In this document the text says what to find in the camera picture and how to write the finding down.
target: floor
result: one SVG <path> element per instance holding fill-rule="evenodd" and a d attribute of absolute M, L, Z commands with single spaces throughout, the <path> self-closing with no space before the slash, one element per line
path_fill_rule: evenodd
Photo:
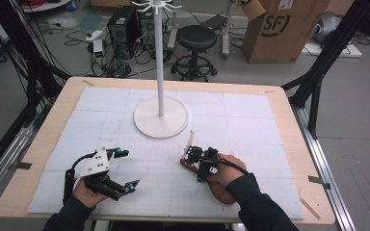
<path fill-rule="evenodd" d="M 107 23 L 93 10 L 85 7 L 72 13 L 79 21 L 91 18 L 91 25 L 85 24 L 87 32 L 101 29 Z M 45 14 L 38 14 L 38 19 Z M 183 22 L 197 23 L 187 13 Z M 244 17 L 235 17 L 231 28 L 246 25 Z M 57 30 L 45 33 L 44 38 L 50 51 L 68 72 L 76 76 L 92 74 L 90 53 L 87 44 L 65 45 L 67 34 L 77 31 Z M 235 33 L 243 30 L 232 29 Z M 74 34 L 83 39 L 84 35 Z M 322 87 L 317 122 L 319 142 L 329 162 L 332 174 L 344 198 L 356 230 L 370 230 L 370 45 L 357 45 L 362 53 L 360 59 L 339 58 L 328 72 Z M 187 51 L 175 46 L 173 54 L 182 56 Z M 316 57 L 301 55 L 293 64 L 248 64 L 239 48 L 230 47 L 227 60 L 221 56 L 221 40 L 205 55 L 218 69 L 218 75 L 209 76 L 213 83 L 243 85 L 281 86 L 305 74 Z M 143 54 L 139 60 L 149 59 Z M 171 61 L 164 65 L 166 81 L 177 81 L 179 77 L 170 72 Z M 130 78 L 156 79 L 155 61 L 147 64 L 130 63 L 133 76 Z M 25 93 L 11 62 L 0 63 L 0 139 L 26 104 Z M 11 179 L 9 171 L 0 184 L 0 194 Z M 0 230 L 40 230 L 45 219 L 7 219 L 0 218 Z M 339 230 L 332 225 L 298 225 L 301 230 Z"/>

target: white round base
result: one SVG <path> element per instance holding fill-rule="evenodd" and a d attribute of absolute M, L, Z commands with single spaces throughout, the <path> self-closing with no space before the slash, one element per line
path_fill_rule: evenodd
<path fill-rule="evenodd" d="M 144 100 L 134 112 L 134 122 L 145 135 L 166 139 L 178 135 L 188 125 L 188 110 L 180 101 L 164 97 L 164 116 L 159 116 L 158 98 Z"/>

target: person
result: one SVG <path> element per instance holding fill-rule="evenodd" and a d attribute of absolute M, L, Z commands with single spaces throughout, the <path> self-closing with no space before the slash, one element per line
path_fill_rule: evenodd
<path fill-rule="evenodd" d="M 219 154 L 221 158 L 246 169 L 246 165 L 233 155 Z M 218 171 L 208 177 L 223 185 L 235 198 L 241 210 L 239 218 L 249 231 L 296 231 L 299 230 L 271 197 L 262 193 L 252 173 L 243 174 L 234 167 L 218 164 Z M 53 215 L 44 225 L 43 231 L 84 230 L 84 222 L 95 205 L 107 196 L 96 194 L 79 180 L 73 195 L 59 214 Z"/>

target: black stool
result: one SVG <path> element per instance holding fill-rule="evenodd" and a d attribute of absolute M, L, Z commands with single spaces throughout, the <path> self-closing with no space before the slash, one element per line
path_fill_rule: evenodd
<path fill-rule="evenodd" d="M 192 55 L 181 57 L 171 67 L 172 74 L 178 72 L 182 76 L 181 81 L 203 78 L 205 82 L 208 82 L 206 75 L 218 73 L 218 70 L 207 59 L 198 55 L 216 44 L 216 35 L 212 30 L 199 25 L 182 27 L 176 34 L 176 41 L 192 51 Z M 203 61 L 202 64 L 198 64 L 198 59 Z"/>

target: wooden table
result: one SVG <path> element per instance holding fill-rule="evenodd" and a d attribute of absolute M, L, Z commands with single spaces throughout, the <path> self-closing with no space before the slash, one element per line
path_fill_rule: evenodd
<path fill-rule="evenodd" d="M 47 214 L 28 214 L 27 209 L 38 186 L 44 166 L 53 152 L 81 92 L 84 88 L 90 87 L 156 90 L 157 83 L 153 80 L 70 78 L 23 158 L 23 162 L 32 164 L 31 168 L 18 169 L 2 194 L 0 198 L 0 218 L 48 218 Z M 301 202 L 304 205 L 305 219 L 293 220 L 293 222 L 315 224 L 335 222 L 335 216 L 323 186 L 308 181 L 308 176 L 318 176 L 318 173 L 282 88 L 176 81 L 166 81 L 164 88 L 165 90 L 266 95 L 269 98 L 284 151 L 299 189 Z M 92 216 L 92 218 L 121 219 L 102 216 Z"/>

